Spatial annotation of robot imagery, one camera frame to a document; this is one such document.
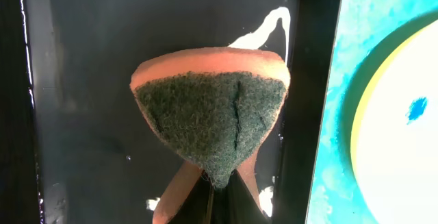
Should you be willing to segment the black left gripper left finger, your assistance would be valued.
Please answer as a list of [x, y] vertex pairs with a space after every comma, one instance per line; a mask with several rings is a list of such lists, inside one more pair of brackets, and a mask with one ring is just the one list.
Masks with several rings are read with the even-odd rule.
[[214, 187], [202, 172], [177, 213], [168, 224], [210, 224], [214, 204]]

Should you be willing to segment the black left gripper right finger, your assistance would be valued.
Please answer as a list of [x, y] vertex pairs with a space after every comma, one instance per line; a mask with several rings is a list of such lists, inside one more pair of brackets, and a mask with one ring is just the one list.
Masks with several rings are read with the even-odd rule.
[[234, 170], [225, 188], [214, 191], [212, 224], [269, 224], [239, 173]]

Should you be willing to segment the green brown sponge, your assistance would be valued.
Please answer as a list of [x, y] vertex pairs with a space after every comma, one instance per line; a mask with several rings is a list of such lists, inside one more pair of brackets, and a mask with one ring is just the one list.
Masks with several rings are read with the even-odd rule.
[[289, 83], [283, 59], [258, 49], [188, 49], [138, 66], [130, 83], [136, 103], [159, 140], [183, 159], [154, 210], [154, 223], [171, 220], [203, 171], [217, 190], [236, 170], [263, 213], [255, 163]]

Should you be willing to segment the yellow plate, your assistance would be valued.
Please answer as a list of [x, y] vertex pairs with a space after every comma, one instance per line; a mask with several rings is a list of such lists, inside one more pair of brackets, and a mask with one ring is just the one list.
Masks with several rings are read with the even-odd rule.
[[378, 223], [437, 222], [437, 22], [399, 44], [371, 77], [350, 154]]

